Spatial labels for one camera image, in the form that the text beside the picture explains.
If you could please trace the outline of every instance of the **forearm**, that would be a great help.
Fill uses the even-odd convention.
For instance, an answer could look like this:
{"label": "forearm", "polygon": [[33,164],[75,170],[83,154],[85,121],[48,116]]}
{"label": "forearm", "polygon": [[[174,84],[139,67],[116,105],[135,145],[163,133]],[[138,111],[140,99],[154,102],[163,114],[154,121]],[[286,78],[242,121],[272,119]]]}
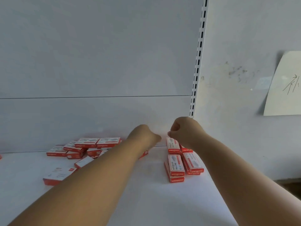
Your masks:
{"label": "forearm", "polygon": [[53,187],[10,225],[106,225],[144,148],[143,142],[123,141]]}
{"label": "forearm", "polygon": [[214,138],[205,135],[194,145],[240,226],[300,225],[297,198]]}

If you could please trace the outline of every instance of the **right arm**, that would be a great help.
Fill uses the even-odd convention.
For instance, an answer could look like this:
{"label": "right arm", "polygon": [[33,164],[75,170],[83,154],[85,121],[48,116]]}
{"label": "right arm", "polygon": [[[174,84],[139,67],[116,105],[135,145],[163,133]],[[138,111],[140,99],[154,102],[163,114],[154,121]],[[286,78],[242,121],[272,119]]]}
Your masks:
{"label": "right arm", "polygon": [[197,121],[176,119],[168,136],[200,156],[239,226],[301,225],[301,201],[209,136]]}

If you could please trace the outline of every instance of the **paper note on wall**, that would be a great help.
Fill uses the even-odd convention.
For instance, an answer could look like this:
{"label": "paper note on wall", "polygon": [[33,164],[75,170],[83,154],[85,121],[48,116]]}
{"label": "paper note on wall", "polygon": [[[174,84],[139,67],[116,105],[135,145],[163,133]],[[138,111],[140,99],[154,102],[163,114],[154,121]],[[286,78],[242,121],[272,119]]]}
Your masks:
{"label": "paper note on wall", "polygon": [[264,116],[301,114],[301,51],[285,53],[273,77]]}

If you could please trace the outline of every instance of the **left hand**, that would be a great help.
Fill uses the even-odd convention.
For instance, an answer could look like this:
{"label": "left hand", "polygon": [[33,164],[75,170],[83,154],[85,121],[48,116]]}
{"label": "left hand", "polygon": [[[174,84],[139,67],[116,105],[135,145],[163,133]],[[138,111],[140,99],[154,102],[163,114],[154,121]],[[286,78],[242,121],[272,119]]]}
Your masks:
{"label": "left hand", "polygon": [[141,124],[133,129],[127,140],[141,143],[145,147],[145,151],[147,151],[161,141],[161,136],[153,133],[146,124]]}

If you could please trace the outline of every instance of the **person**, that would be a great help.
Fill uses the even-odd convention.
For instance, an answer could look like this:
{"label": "person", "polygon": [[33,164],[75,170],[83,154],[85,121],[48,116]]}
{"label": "person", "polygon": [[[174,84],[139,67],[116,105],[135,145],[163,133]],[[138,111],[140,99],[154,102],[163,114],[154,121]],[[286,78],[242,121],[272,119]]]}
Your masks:
{"label": "person", "polygon": [[[301,225],[301,201],[209,136],[197,121],[177,118],[168,136],[200,156],[239,226]],[[147,125],[139,125],[125,141],[53,187],[9,225],[106,225],[135,162],[160,140]]]}

